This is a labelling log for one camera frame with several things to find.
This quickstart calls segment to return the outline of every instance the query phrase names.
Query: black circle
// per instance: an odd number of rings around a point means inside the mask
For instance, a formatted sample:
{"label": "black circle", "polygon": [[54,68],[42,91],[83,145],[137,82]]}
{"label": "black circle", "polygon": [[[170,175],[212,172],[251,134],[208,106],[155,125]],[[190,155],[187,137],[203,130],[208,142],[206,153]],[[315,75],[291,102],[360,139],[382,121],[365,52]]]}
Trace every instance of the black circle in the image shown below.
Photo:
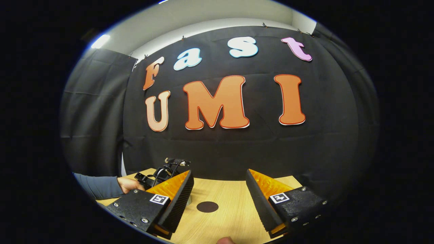
{"label": "black circle", "polygon": [[196,208],[203,213],[212,213],[218,209],[218,204],[212,201],[203,201]]}

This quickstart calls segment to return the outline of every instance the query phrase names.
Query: sleeve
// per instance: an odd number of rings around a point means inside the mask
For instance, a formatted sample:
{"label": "sleeve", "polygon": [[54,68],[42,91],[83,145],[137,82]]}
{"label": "sleeve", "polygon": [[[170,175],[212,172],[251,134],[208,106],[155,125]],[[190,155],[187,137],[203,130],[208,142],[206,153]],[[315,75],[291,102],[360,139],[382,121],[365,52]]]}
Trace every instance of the sleeve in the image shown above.
{"label": "sleeve", "polygon": [[124,194],[116,176],[93,177],[77,173],[74,176],[86,193],[96,200],[116,198]]}

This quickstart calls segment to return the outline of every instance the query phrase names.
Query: hand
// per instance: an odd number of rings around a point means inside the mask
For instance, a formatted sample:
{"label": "hand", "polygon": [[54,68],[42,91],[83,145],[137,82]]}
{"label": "hand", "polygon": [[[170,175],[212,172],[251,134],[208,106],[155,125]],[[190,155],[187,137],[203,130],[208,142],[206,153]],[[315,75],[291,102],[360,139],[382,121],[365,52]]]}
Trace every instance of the hand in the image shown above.
{"label": "hand", "polygon": [[145,188],[138,181],[126,177],[119,177],[118,183],[122,191],[124,192],[124,194],[127,194],[130,192],[130,190],[134,190],[134,189],[139,189],[142,191],[145,190]]}
{"label": "hand", "polygon": [[235,242],[230,238],[230,236],[228,236],[220,238],[216,244],[235,244]]}

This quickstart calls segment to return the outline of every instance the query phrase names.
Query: ceiling light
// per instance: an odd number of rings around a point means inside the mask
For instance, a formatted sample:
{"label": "ceiling light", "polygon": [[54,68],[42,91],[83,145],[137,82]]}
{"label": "ceiling light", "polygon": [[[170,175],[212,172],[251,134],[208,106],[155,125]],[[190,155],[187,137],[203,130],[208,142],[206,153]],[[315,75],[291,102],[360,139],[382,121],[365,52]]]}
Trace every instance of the ceiling light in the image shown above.
{"label": "ceiling light", "polygon": [[110,39],[109,35],[102,35],[98,40],[96,40],[91,48],[100,48]]}

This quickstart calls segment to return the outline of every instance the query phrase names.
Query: table surface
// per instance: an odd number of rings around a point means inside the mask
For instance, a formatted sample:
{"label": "table surface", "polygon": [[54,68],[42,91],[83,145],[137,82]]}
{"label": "table surface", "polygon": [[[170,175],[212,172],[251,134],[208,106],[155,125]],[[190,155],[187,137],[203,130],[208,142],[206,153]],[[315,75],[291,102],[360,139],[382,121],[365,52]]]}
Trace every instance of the table surface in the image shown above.
{"label": "table surface", "polygon": [[[141,171],[151,175],[155,169]],[[135,174],[127,175],[134,179]],[[302,185],[293,177],[286,176],[276,180],[292,187]],[[107,206],[118,198],[97,200]],[[182,215],[181,221],[170,240],[175,244],[215,244],[218,239],[231,236],[236,244],[263,244],[282,236],[271,239],[259,219],[253,204],[246,181],[217,181],[194,178],[191,191],[191,204]],[[204,201],[218,204],[218,209],[212,213],[200,212],[196,206]]]}

